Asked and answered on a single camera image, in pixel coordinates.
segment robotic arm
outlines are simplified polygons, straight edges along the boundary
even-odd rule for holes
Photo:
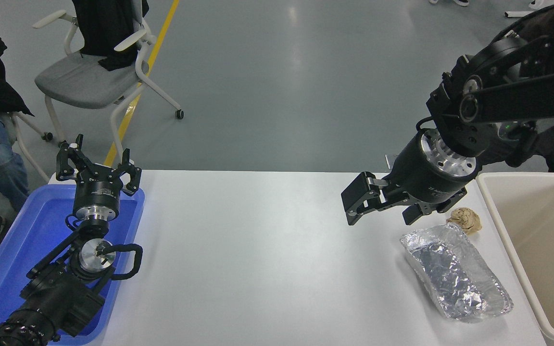
[[[554,11],[554,6],[545,11]],[[417,134],[396,158],[391,173],[376,179],[362,172],[341,193],[348,224],[393,206],[407,206],[407,225],[434,210],[452,208],[481,170],[476,157],[497,136],[493,124],[554,118],[550,66],[554,32],[526,41],[510,31],[476,55],[459,57],[431,92],[431,116],[416,125]],[[422,129],[430,120],[437,128]]]
[[[44,346],[59,341],[59,329],[78,335],[105,303],[100,291],[108,280],[129,279],[140,269],[139,245],[112,245],[103,237],[108,222],[119,215],[120,191],[130,196],[138,191],[141,169],[130,161],[129,149],[119,167],[112,169],[92,163],[82,145],[79,135],[75,143],[63,143],[57,155],[57,180],[76,182],[73,214],[68,218],[75,216],[77,222],[66,218],[71,234],[27,273],[30,281],[20,293],[25,303],[0,324],[0,346]],[[125,173],[130,182],[124,186]],[[129,273],[114,273],[116,252],[135,253]]]

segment blue plastic tray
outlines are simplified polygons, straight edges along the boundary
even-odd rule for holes
[[[29,283],[27,272],[70,234],[64,219],[72,212],[75,190],[75,185],[42,186],[29,196],[18,213],[0,247],[0,323],[25,302],[19,294]],[[142,190],[132,197],[121,194],[119,217],[110,221],[110,231],[105,237],[108,241],[113,244],[134,241],[144,201]],[[128,253],[117,254],[116,273],[125,272],[128,257]],[[102,289],[104,306],[77,337],[60,331],[62,336],[57,344],[84,345],[95,339],[110,318],[120,282],[110,281]]]

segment crumpled brown paper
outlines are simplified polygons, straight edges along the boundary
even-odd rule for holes
[[[463,229],[466,235],[473,234],[482,229],[480,217],[469,208],[456,208],[450,213],[446,222],[453,222]]]

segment chair wheel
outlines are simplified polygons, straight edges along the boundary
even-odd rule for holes
[[[44,132],[42,140],[44,140],[44,142],[50,142],[52,140],[52,132]]]

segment yellow floor line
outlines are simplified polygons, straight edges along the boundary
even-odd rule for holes
[[[176,7],[178,6],[178,0],[174,0],[172,2],[172,6],[170,7],[170,10],[168,11],[168,15],[165,18],[164,24],[160,30],[160,34],[158,35],[158,39],[155,42],[155,46],[153,47],[153,50],[151,51],[151,55],[149,55],[149,60],[147,63],[149,64],[149,71],[147,72],[147,76],[151,73],[151,69],[153,68],[153,64],[155,62],[155,59],[158,57],[158,53],[160,52],[160,48],[162,45],[162,42],[164,41],[165,34],[168,31],[168,28],[170,26],[170,22],[172,21],[172,17],[174,16],[174,13],[176,11]],[[121,121],[121,125],[119,125],[119,139],[123,140],[123,137],[125,136],[125,133],[127,131],[127,127],[129,126],[130,121],[132,121],[132,116],[134,116],[134,111],[136,110],[136,105],[138,104],[138,100],[140,100],[140,95],[138,95],[127,107],[127,110],[125,112],[125,116],[123,116],[123,120]],[[114,142],[110,145],[110,151],[108,151],[108,155],[106,155],[106,160],[104,160],[105,166],[112,166],[114,159],[117,158],[117,149],[114,147]]]

